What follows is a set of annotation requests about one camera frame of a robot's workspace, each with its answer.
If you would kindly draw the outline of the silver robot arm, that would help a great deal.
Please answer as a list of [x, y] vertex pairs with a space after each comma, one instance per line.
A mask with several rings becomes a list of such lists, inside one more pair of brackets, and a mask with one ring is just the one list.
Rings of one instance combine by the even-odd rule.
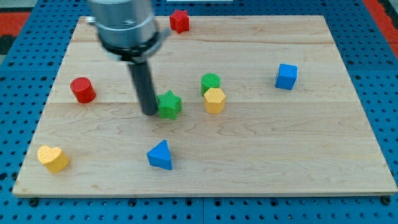
[[103, 48], [116, 60], [127, 62], [142, 112], [156, 114], [148, 60], [170, 35], [170, 29], [160, 29], [150, 0], [88, 0], [88, 6]]

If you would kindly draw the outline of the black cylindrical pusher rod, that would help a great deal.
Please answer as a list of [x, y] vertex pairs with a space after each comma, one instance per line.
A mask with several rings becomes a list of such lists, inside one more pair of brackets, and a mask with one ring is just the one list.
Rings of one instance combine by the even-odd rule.
[[157, 98], [148, 63], [130, 63], [128, 68], [142, 112], [148, 116], [155, 115], [157, 112]]

